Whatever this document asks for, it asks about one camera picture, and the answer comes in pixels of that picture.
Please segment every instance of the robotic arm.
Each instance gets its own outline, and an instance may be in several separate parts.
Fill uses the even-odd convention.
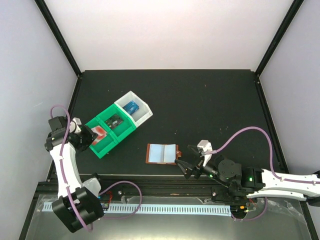
[[[74,233],[83,227],[81,221],[88,225],[103,217],[104,211],[98,199],[101,190],[98,179],[93,177],[81,182],[76,164],[76,154],[86,150],[96,139],[97,134],[87,126],[81,127],[79,118],[73,118],[61,157],[67,124],[67,119],[63,116],[51,118],[49,120],[51,132],[44,146],[53,158],[58,178],[58,200],[52,203],[52,210],[69,231]],[[73,200],[72,203],[68,196],[67,186]]]
[[[212,187],[212,200],[231,205],[242,205],[257,197],[290,198],[307,201],[311,206],[320,207],[320,171],[311,175],[274,174],[266,169],[242,167],[230,159],[215,154],[211,143],[201,140],[199,144],[189,146],[199,156],[196,165],[182,160],[175,163],[188,179],[194,175],[198,179],[202,174],[220,185]]]

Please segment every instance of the black frame edge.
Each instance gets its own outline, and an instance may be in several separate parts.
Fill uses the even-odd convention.
[[[288,166],[287,166],[287,163],[285,160],[285,156],[284,156],[282,149],[281,149],[281,145],[280,145],[280,142],[278,139],[276,128],[275,128],[274,122],[272,120],[271,113],[270,113],[270,110],[269,110],[269,107],[267,104],[267,100],[266,100],[263,88],[261,86],[259,77],[257,77],[257,76],[255,77],[254,83],[255,83],[255,87],[256,87],[256,90],[257,90],[257,93],[259,96],[261,106],[262,106],[264,118],[265,118],[266,124],[268,126],[268,130],[270,133],[270,137],[271,137],[272,145],[273,145],[273,148],[275,151],[275,155],[278,159],[278,164],[280,166],[280,169],[283,170],[286,174],[288,174],[289,169],[288,169]],[[310,215],[307,203],[301,201],[300,205],[301,205],[301,209],[302,209],[304,219],[306,221],[311,239],[312,240],[319,240],[319,237],[318,237],[314,222],[312,220],[312,217]]]
[[[304,2],[304,0],[294,0],[293,3],[291,4],[288,12],[286,13],[284,19],[282,20],[282,23],[280,24],[280,27],[276,31],[269,47],[267,48],[258,68],[255,71],[255,74],[258,77],[261,75],[261,73],[263,72],[263,70],[267,66],[272,54],[276,50],[278,44],[280,43],[282,37],[286,33],[290,23],[294,19],[296,13],[298,12],[298,10],[303,2]]]
[[[284,171],[286,174],[288,174],[289,169],[288,169],[288,166],[287,166],[287,163],[285,160],[284,153],[282,152],[282,149],[281,149],[281,145],[280,145],[280,141],[278,139],[277,131],[276,131],[274,122],[272,120],[271,113],[270,113],[270,110],[269,110],[269,107],[267,104],[267,100],[265,97],[265,93],[264,93],[264,90],[262,89],[259,77],[257,77],[257,76],[255,77],[254,83],[255,83],[256,91],[258,93],[258,97],[259,97],[259,100],[261,103],[264,118],[265,118],[268,130],[270,133],[273,149],[274,149],[275,155],[278,159],[279,167],[282,171]]]
[[[31,220],[32,220],[32,217],[34,215],[34,212],[35,212],[35,209],[37,206],[37,201],[38,201],[38,198],[36,197],[36,194],[34,194],[34,197],[31,201],[28,213],[26,214],[26,217],[25,217],[25,221],[24,221],[24,224],[23,224],[20,236],[19,236],[19,240],[24,240],[27,237],[28,230],[29,230],[29,227],[31,224]]]
[[[72,55],[64,37],[62,36],[62,33],[60,32],[58,25],[56,24],[45,0],[34,0],[36,5],[38,6],[38,8],[40,9],[46,23],[48,24],[48,26],[50,27],[53,35],[55,36],[55,39],[57,40],[57,42],[59,43],[65,57],[67,58],[67,60],[69,61],[75,75],[77,77],[81,76],[81,70],[78,67],[78,64],[74,58],[74,56]]]
[[[82,80],[83,80],[82,75],[79,76],[78,79],[76,80],[75,87],[74,87],[74,90],[73,90],[73,93],[72,93],[72,97],[71,97],[71,100],[70,100],[70,104],[69,104],[69,107],[68,107],[68,112],[70,113],[70,116],[72,116],[72,113],[74,111]],[[55,163],[52,160],[50,168],[49,168],[48,175],[46,177],[46,181],[47,182],[50,182],[51,178],[53,177],[53,173],[55,171],[56,171],[55,170]]]
[[[319,240],[317,230],[315,228],[314,222],[313,222],[312,217],[310,215],[310,211],[309,211],[307,203],[305,201],[303,201],[303,202],[300,202],[300,205],[301,205],[301,209],[302,209],[304,219],[306,221],[306,225],[308,227],[311,239],[312,240]]]

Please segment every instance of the green tray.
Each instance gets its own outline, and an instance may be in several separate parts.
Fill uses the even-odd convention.
[[[111,130],[106,124],[106,120],[114,114],[117,114],[123,122]],[[99,113],[86,125],[91,129],[96,126],[101,126],[107,132],[107,136],[104,139],[96,145],[90,145],[91,150],[100,159],[137,128],[124,110],[115,104],[112,104],[106,110]]]
[[[98,158],[101,159],[118,144],[116,135],[106,124],[100,122],[97,117],[93,118],[86,125],[91,129],[96,126],[101,126],[107,132],[107,136],[104,139],[99,141],[96,145],[90,145],[90,149],[98,156]]]

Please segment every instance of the blue battery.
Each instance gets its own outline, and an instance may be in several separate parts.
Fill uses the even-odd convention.
[[[123,109],[130,115],[134,114],[136,111],[138,111],[139,106],[136,104],[133,100],[128,102]]]

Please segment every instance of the black base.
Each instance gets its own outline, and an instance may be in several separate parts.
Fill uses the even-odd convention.
[[[153,116],[102,159],[90,149],[77,156],[80,174],[180,176],[174,165],[146,164],[148,144],[177,144],[184,161],[188,145],[209,140],[219,148],[236,131],[268,125],[250,70],[93,70],[82,75],[72,116],[87,123],[129,91],[145,101]],[[248,131],[223,151],[244,167],[269,169],[263,134]],[[277,155],[274,167],[279,168]]]
[[[76,203],[76,209],[87,225],[104,216],[100,201],[85,187],[77,188],[72,198],[79,200],[79,203]],[[71,207],[68,196],[60,196],[57,201],[54,201],[52,210],[70,232],[74,233],[83,227]]]
[[[230,195],[228,188],[222,185],[215,185],[211,188],[212,201],[215,203],[222,203],[225,205],[242,206],[246,205],[249,200],[245,196]]]

